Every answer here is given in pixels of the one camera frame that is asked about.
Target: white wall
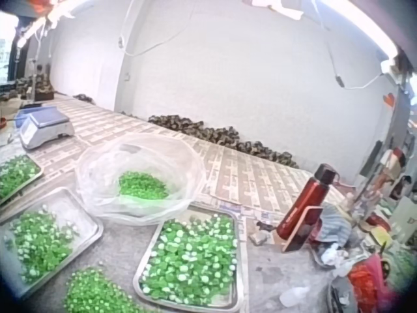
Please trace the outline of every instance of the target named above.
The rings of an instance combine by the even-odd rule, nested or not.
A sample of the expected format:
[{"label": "white wall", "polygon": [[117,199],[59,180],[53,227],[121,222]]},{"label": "white wall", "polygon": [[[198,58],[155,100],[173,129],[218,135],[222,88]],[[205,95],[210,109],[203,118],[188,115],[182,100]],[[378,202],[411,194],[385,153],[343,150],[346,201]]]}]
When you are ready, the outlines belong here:
[{"label": "white wall", "polygon": [[[130,40],[134,23],[144,3],[136,0],[124,29]],[[40,63],[48,60],[51,45],[51,82],[68,95],[85,93],[101,107],[114,110],[124,59],[117,43],[130,0],[90,0],[73,11],[76,19],[61,18],[56,30],[42,41]],[[36,51],[31,40],[29,57]]]},{"label": "white wall", "polygon": [[[133,50],[182,29],[194,2],[154,0]],[[333,12],[322,14],[346,85],[375,77],[377,47]],[[395,92],[385,78],[364,90],[341,89],[314,15],[296,22],[241,0],[198,0],[185,32],[131,60],[122,75],[130,80],[119,86],[118,112],[233,125],[245,140],[290,151],[308,170],[328,162],[348,182],[384,137],[390,110],[382,96]]]}]

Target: table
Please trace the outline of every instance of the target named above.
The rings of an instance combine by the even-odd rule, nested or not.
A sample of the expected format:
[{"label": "table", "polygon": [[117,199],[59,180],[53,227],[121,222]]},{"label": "table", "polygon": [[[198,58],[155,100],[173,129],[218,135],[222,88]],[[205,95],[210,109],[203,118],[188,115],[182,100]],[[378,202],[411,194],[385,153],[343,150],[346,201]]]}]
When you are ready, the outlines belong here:
[{"label": "table", "polygon": [[[56,95],[56,99],[46,105],[57,106],[69,116],[76,135],[28,152],[44,167],[44,176],[24,189],[2,211],[13,211],[58,186],[76,193],[74,168],[79,156],[90,146],[128,132],[172,136],[189,143],[204,160],[208,183],[196,202],[230,211],[238,218],[245,291],[240,312],[324,312],[323,290],[331,279],[330,273],[316,268],[307,250],[282,254],[280,239],[275,233],[264,246],[253,246],[248,240],[256,220],[277,224],[283,218],[311,177],[309,172],[204,142],[70,97]],[[23,152],[18,138],[1,151],[3,149],[8,149],[10,154]],[[333,187],[326,197],[326,201],[333,204],[342,199]],[[62,300],[69,275],[86,265],[97,265],[99,261],[104,262],[107,276],[140,302],[134,293],[132,279],[156,226],[131,227],[111,221],[105,221],[104,226],[103,238],[92,249],[27,300],[31,307],[42,312],[64,312]],[[293,308],[283,308],[279,295],[297,286],[311,287],[306,301]]]}]

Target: pile of green beads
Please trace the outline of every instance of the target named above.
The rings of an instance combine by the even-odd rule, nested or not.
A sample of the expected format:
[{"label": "pile of green beads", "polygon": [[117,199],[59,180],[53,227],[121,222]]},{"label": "pile of green beads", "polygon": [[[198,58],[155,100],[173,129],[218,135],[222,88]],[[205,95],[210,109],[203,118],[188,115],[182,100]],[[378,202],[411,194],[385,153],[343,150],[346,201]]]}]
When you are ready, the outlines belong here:
[{"label": "pile of green beads", "polygon": [[26,155],[15,156],[0,165],[0,200],[30,180],[40,168]]},{"label": "pile of green beads", "polygon": [[143,293],[185,305],[205,306],[230,290],[237,266],[233,221],[214,215],[189,224],[170,220],[140,278]]},{"label": "pile of green beads", "polygon": [[120,194],[141,199],[159,200],[168,197],[167,187],[146,173],[127,171],[119,177]]},{"label": "pile of green beads", "polygon": [[16,250],[23,265],[21,277],[27,284],[54,270],[71,253],[70,243],[77,235],[71,223],[59,229],[45,205],[37,212],[22,214],[9,229],[14,240],[6,236],[4,240],[9,250]]},{"label": "pile of green beads", "polygon": [[147,313],[121,287],[109,281],[101,269],[87,268],[72,274],[67,282],[64,307],[68,313]]}]

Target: small bottle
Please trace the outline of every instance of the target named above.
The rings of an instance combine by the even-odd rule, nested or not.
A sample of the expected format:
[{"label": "small bottle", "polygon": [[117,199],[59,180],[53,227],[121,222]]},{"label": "small bottle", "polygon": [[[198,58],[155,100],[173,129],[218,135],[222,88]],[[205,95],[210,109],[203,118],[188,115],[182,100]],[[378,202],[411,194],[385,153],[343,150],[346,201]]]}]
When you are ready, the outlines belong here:
[{"label": "small bottle", "polygon": [[323,202],[335,176],[336,172],[330,166],[320,164],[314,176],[304,186],[293,207],[278,225],[276,231],[282,239],[288,240],[306,207],[320,205]]},{"label": "small bottle", "polygon": [[309,287],[295,287],[283,292],[280,295],[280,301],[283,306],[289,308],[300,303],[309,293]]}]

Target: cloth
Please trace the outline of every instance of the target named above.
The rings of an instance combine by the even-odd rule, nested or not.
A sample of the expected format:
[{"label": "cloth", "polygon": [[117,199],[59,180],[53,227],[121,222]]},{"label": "cloth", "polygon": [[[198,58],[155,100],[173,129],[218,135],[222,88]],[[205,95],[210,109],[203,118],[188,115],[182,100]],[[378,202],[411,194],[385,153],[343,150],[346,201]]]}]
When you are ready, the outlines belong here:
[{"label": "cloth", "polygon": [[345,246],[352,232],[351,224],[344,219],[334,205],[323,203],[321,213],[321,228],[315,240],[322,243],[338,243]]}]

